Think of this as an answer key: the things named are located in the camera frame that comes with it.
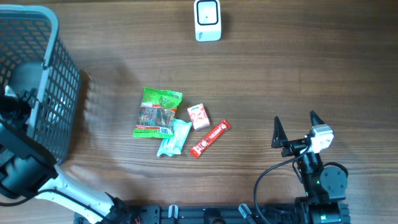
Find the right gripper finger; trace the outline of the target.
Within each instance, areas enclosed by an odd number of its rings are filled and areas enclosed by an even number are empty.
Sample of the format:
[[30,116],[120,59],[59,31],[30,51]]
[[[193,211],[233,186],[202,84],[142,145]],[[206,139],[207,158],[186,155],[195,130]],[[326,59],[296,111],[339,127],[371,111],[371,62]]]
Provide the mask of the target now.
[[274,132],[271,142],[271,148],[281,148],[287,145],[288,138],[278,116],[274,118]]
[[310,121],[312,126],[318,126],[324,124],[324,121],[320,119],[320,117],[314,112],[314,110],[311,110],[310,112]]

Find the red Nescafe stick sachet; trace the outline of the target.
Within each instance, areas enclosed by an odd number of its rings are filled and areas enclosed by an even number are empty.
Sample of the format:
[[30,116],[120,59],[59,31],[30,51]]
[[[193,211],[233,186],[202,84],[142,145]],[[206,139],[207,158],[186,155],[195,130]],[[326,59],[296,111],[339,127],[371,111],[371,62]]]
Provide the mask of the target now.
[[209,132],[198,144],[190,149],[190,154],[198,159],[223,133],[231,129],[227,120],[222,120],[211,132]]

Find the red tissue pack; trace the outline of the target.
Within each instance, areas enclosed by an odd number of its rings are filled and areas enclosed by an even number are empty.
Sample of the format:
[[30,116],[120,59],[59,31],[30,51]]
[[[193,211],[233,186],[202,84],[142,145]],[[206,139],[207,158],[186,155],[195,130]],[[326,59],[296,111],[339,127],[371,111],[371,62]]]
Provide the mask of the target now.
[[205,107],[202,103],[189,107],[187,111],[195,130],[205,128],[210,125],[210,120],[208,119]]

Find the mint green pack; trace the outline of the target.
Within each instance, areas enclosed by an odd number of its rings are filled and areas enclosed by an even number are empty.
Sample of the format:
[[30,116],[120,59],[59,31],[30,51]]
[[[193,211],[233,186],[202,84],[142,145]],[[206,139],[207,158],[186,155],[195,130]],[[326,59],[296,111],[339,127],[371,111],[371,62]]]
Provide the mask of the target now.
[[163,139],[157,157],[166,155],[172,157],[181,155],[183,146],[192,127],[192,122],[185,122],[181,119],[174,119],[172,123],[174,136],[169,139]]

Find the green snack bag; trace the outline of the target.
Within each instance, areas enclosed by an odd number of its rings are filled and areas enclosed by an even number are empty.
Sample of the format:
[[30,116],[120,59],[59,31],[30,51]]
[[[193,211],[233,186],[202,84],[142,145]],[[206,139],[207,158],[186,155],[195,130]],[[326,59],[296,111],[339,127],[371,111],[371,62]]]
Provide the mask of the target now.
[[134,138],[168,139],[174,136],[172,123],[183,94],[144,87]]

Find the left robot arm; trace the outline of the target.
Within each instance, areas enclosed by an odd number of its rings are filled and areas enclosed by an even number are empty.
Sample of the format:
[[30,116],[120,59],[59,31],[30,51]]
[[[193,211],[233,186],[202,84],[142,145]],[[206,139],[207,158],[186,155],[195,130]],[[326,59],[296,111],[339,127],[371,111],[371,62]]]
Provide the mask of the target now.
[[134,214],[117,197],[92,189],[67,175],[53,154],[13,121],[26,121],[31,106],[1,90],[1,149],[13,155],[1,164],[1,194],[13,207],[33,198],[48,200],[84,216],[90,223],[133,223]]

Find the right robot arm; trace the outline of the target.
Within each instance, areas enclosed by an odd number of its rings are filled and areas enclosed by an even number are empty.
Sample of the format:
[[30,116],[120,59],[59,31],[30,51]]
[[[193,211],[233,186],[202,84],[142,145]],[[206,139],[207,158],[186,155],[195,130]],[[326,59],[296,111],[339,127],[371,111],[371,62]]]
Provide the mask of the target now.
[[312,127],[302,139],[289,140],[279,117],[274,118],[271,147],[281,148],[282,157],[293,157],[294,172],[305,190],[294,202],[292,223],[343,223],[348,170],[337,162],[324,163],[320,152],[330,147],[334,131],[316,112],[310,112]]

